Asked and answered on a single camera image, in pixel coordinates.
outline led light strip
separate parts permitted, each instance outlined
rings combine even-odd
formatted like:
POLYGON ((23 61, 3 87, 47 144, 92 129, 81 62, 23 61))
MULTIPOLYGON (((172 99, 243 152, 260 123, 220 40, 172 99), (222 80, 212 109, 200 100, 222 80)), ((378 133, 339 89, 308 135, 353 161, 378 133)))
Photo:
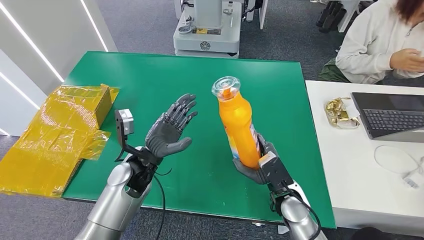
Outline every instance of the led light strip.
POLYGON ((101 44, 103 45, 104 50, 105 50, 106 52, 109 52, 108 48, 106 47, 105 41, 103 41, 103 38, 102 38, 102 36, 100 35, 100 32, 99 32, 99 29, 97 28, 97 26, 96 26, 96 24, 95 24, 95 22, 94 22, 94 20, 93 20, 93 18, 92 18, 92 15, 90 14, 89 9, 87 8, 87 5, 86 5, 86 3, 84 2, 84 0, 81 0, 81 4, 82 4, 82 6, 84 7, 84 10, 85 10, 85 12, 87 13, 88 18, 90 19, 90 22, 91 22, 91 24, 93 25, 93 28, 94 28, 94 30, 95 30, 95 33, 97 34, 98 39, 100 39, 100 42, 101 42, 101 44))
POLYGON ((24 99, 26 99, 31 105, 33 105, 36 109, 40 110, 40 107, 33 102, 23 91, 21 91, 13 82, 11 82, 1 71, 0 77, 6 81, 13 89, 15 89, 24 99))
POLYGON ((1 128, 0 128, 0 133, 3 133, 6 136, 10 136, 10 134, 7 131, 5 131, 5 130, 3 130, 1 128))
POLYGON ((0 2, 0 10, 6 15, 6 17, 11 21, 14 27, 20 32, 23 38, 31 45, 31 47, 36 51, 36 53, 40 56, 40 58, 45 62, 48 68, 56 75, 56 77, 63 83, 64 79, 61 75, 56 71, 53 65, 47 60, 46 56, 40 51, 40 49, 35 45, 35 43, 31 40, 31 38, 27 35, 26 32, 22 29, 22 27, 16 22, 16 20, 12 17, 9 11, 5 8, 5 6, 0 2))

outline green tabletop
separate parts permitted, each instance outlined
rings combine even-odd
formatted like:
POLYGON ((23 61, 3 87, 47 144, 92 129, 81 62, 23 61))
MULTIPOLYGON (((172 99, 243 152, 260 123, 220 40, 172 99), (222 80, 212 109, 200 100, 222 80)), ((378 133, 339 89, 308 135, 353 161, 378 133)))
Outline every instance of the green tabletop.
MULTIPOLYGON (((130 109, 134 147, 143 146, 155 120, 179 96, 197 95, 196 116, 184 130, 191 146, 164 159, 158 173, 166 208, 199 214, 259 221, 281 221, 270 211, 265 185, 242 176, 233 166, 227 135, 211 93, 221 77, 240 79, 241 94, 252 107, 256 130, 273 142, 291 176, 303 188, 323 227, 335 228, 311 109, 298 62, 253 59, 178 57, 154 54, 87 52, 65 81, 66 85, 120 88, 101 129, 112 132, 100 159, 84 160, 63 194, 64 198, 98 199, 120 153, 115 131, 115 109, 130 109)), ((155 182, 144 206, 161 207, 155 182)))

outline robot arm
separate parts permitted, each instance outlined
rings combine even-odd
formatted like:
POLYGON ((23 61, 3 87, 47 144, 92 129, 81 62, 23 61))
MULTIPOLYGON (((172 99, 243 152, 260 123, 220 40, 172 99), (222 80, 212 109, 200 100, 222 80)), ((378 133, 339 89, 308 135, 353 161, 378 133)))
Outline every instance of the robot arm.
POLYGON ((132 188, 125 190, 133 177, 133 169, 127 160, 117 165, 107 179, 106 187, 88 215, 87 222, 75 240, 118 240, 149 194, 149 182, 143 192, 132 188))
POLYGON ((118 240, 149 194, 152 178, 164 157, 185 150, 192 142, 179 140, 184 128, 197 112, 188 114, 196 104, 194 94, 185 94, 164 112, 149 130, 144 147, 127 144, 134 132, 133 116, 128 109, 116 110, 116 131, 122 152, 128 152, 107 179, 106 187, 88 215, 75 240, 118 240))
POLYGON ((321 231, 321 223, 301 186, 293 180, 271 142, 258 134, 262 157, 259 169, 244 166, 233 159, 236 169, 258 184, 267 184, 272 201, 271 208, 282 217, 292 240, 327 240, 321 231), (315 216, 315 223, 310 215, 315 216))

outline gray carpet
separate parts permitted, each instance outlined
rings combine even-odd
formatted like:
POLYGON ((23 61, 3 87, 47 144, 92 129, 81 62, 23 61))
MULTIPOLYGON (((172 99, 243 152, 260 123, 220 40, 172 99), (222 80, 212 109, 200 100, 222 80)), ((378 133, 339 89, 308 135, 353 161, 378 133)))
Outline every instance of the gray carpet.
MULTIPOLYGON (((173 0, 97 0, 120 52, 174 53, 172 36, 177 25, 173 0)), ((240 58, 301 62, 306 80, 315 80, 324 63, 336 56, 343 35, 319 33, 315 27, 323 5, 309 0, 269 0, 265 29, 255 21, 243 23, 240 58)), ((387 84, 422 86, 419 80, 387 84)), ((0 136, 0 159, 17 140, 0 136)), ((83 226, 93 204, 0 194, 0 240, 71 240, 83 226)), ((167 213, 161 240, 288 240, 274 225, 167 213)), ((123 234, 123 240, 154 239, 161 213, 140 210, 123 234)), ((324 229, 329 240, 348 240, 355 230, 324 229)), ((420 237, 388 234, 392 240, 420 237)))

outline orange bottle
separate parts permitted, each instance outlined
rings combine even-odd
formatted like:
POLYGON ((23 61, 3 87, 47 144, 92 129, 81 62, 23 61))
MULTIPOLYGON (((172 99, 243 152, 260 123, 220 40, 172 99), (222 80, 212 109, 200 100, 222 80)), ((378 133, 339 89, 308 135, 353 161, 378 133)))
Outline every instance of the orange bottle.
POLYGON ((251 105, 240 94, 240 80, 233 76, 222 77, 213 84, 212 93, 218 98, 219 116, 233 157, 246 167, 258 169, 258 136, 252 124, 251 105))

